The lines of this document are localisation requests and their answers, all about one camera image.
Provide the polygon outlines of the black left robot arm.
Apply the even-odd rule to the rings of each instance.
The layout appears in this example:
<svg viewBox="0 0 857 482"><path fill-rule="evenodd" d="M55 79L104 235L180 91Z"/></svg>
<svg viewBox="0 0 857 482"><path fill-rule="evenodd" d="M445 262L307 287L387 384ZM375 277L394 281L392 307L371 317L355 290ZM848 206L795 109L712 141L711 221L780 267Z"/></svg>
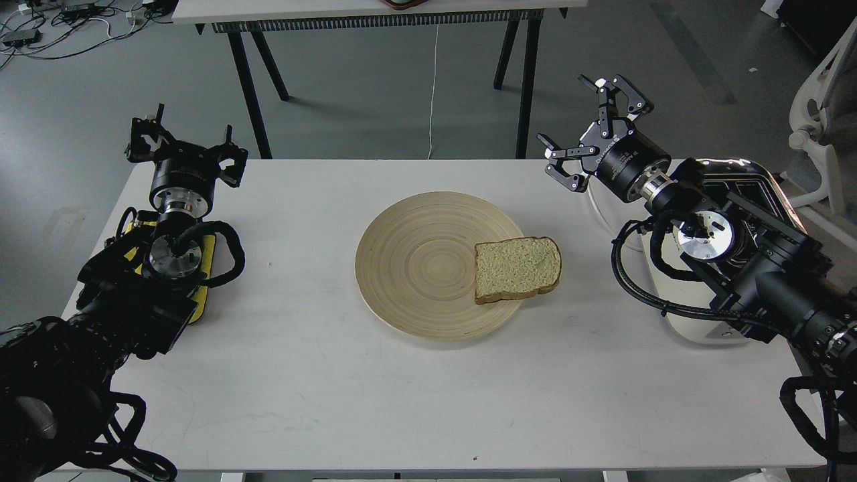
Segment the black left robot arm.
<svg viewBox="0 0 857 482"><path fill-rule="evenodd" d="M2 332L2 480L33 481L67 463L132 481L174 481L175 465L138 448L147 405L111 381L129 357L169 353L206 294L246 265L238 232L209 222L215 184L240 185L248 152L232 139L203 147L134 118L125 155L154 166L150 210L127 208L114 236L78 274L68 319Z"/></svg>

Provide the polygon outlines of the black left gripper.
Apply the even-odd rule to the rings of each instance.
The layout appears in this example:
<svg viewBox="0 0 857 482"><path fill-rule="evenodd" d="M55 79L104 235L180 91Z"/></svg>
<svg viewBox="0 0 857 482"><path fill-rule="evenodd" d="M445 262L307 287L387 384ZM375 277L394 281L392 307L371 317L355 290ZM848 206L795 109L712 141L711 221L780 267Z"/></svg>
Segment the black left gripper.
<svg viewBox="0 0 857 482"><path fill-rule="evenodd" d="M155 165L149 202L160 206L166 192L186 189L195 192L205 204L212 205L214 184L220 178L230 188L238 188L247 167L248 150L233 142L232 125L224 129L224 140L205 149L178 141L163 127L165 104L147 118L133 118L131 140L125 157L131 163L152 162Z"/></svg>

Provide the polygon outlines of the yellow object under left arm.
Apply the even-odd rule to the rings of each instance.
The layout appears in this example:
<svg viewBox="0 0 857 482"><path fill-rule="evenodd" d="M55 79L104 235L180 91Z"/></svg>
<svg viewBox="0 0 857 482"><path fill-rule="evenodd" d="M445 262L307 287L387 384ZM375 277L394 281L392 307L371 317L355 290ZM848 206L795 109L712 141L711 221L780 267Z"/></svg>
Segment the yellow object under left arm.
<svg viewBox="0 0 857 482"><path fill-rule="evenodd" d="M134 231L139 231L141 228L150 228L152 230L158 228L157 216L152 217L154 212L144 211L137 213L133 219L123 220L117 228L116 238L119 235L125 236ZM169 265L184 270L185 265L195 266L196 274L201 275L203 280L208 280L212 276L212 260L217 246L217 235L214 233L206 233L200 238L201 244L193 241L191 248L183 255L183 258L176 258L175 263L169 262ZM193 325L196 321L202 319L206 307L206 298L208 298L210 288L198 286L191 293L190 299L196 303L196 308L189 318L189 325Z"/></svg>

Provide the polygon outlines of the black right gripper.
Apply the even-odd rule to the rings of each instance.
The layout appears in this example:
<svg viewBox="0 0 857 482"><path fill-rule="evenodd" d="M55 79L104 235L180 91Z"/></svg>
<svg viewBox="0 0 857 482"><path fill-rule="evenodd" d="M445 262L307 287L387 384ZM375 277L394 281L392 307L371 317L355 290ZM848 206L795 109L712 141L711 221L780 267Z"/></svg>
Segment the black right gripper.
<svg viewBox="0 0 857 482"><path fill-rule="evenodd" d="M548 164L545 173L572 192L587 191L591 174L622 202L630 204L641 197L639 180L654 167L665 170L672 158L651 139L637 131L633 121L649 114L655 104L621 74L591 80L579 74L579 82L597 93L598 118L582 134L582 146L561 149L548 135L538 133L544 144ZM577 162L578 173L567 163Z"/></svg>

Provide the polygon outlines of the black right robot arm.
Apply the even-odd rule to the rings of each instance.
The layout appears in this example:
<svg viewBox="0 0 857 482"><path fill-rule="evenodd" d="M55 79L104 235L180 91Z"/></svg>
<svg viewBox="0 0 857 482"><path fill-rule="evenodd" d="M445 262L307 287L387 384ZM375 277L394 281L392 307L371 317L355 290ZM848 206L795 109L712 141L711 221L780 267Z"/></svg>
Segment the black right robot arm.
<svg viewBox="0 0 857 482"><path fill-rule="evenodd" d="M579 80L597 94L597 118L575 147L538 135L546 173L573 192L596 179L625 204L645 202L649 216L625 223L610 254L613 275L634 299L662 315L724 323L747 339L786 339L810 374L783 382L781 405L835 481L839 466L855 464L855 452L840 448L840 421L855 425L855 290L827 281L832 260L768 171L688 158L668 173L670 156L634 123L652 101L620 74ZM709 305L667 300L631 280L622 250L633 233L649 235L656 270L709 287Z"/></svg>

